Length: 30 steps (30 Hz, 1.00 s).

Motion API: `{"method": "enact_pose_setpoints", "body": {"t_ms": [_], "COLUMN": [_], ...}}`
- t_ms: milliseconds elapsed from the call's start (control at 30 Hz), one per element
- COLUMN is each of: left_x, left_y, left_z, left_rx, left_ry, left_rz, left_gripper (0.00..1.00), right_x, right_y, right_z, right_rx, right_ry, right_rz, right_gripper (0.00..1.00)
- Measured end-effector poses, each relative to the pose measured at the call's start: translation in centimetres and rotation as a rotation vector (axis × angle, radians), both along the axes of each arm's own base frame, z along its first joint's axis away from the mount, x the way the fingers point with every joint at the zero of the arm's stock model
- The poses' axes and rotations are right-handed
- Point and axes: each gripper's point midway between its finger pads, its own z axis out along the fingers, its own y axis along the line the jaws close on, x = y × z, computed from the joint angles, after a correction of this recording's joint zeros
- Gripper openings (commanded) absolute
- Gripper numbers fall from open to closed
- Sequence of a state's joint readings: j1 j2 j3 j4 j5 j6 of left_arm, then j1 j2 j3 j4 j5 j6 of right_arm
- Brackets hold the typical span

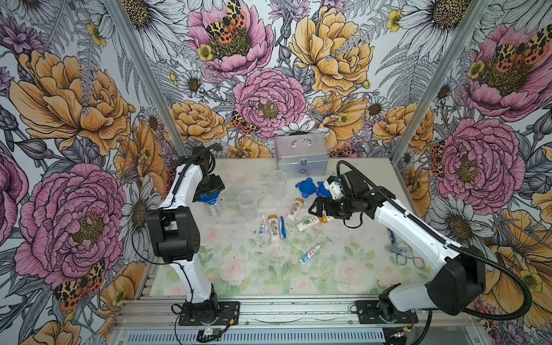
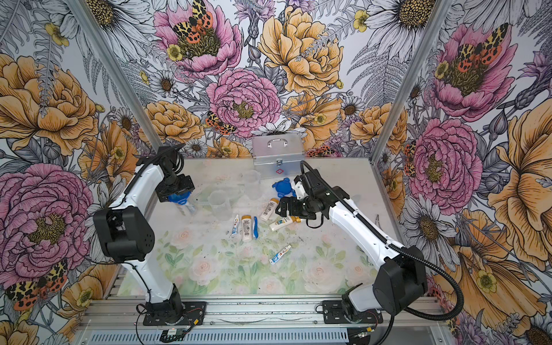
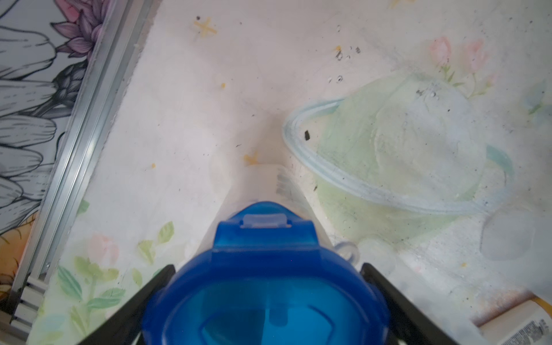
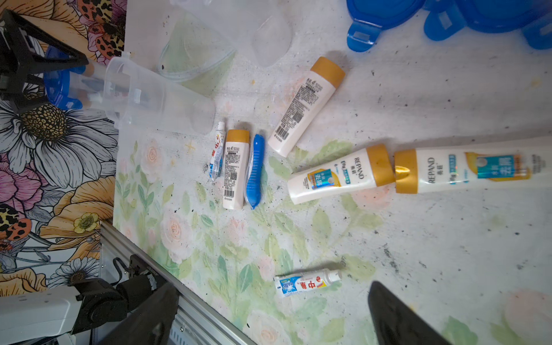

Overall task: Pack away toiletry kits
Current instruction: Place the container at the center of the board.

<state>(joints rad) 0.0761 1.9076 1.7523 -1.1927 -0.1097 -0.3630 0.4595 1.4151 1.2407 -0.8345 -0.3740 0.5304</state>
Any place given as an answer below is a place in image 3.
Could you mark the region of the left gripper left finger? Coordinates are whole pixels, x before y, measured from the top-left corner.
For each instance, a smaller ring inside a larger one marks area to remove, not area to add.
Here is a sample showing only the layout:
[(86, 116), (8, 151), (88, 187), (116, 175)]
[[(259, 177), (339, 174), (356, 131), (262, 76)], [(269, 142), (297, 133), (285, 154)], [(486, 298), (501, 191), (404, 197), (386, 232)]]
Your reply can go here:
[(175, 273), (173, 264), (162, 268), (111, 318), (83, 339), (79, 345), (146, 344), (142, 334), (142, 319), (147, 305), (168, 285)]

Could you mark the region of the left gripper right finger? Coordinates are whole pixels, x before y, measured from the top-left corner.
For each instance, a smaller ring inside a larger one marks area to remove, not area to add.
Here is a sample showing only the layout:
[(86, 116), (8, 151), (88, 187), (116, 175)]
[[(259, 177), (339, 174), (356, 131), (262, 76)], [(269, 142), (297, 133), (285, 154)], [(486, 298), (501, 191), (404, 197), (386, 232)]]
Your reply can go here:
[(415, 307), (373, 265), (364, 263), (360, 274), (367, 283), (374, 285), (382, 293), (390, 311), (385, 344), (458, 344)]

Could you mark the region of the white bottle barcode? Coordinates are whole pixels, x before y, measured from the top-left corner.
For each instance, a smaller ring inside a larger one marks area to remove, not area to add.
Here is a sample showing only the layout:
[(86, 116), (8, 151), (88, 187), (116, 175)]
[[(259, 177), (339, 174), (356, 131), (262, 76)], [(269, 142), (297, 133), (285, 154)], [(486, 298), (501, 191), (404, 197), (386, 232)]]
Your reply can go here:
[(480, 327), (491, 344), (551, 344), (551, 305), (533, 298)]

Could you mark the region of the blue lid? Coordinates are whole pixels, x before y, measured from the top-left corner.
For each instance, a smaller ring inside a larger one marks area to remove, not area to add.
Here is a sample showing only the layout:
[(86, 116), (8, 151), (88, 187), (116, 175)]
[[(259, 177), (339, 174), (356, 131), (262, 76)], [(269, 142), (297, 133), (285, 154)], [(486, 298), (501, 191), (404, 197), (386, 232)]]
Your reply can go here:
[(148, 303), (146, 344), (383, 344), (382, 294), (309, 218), (259, 202), (220, 221), (214, 243)]

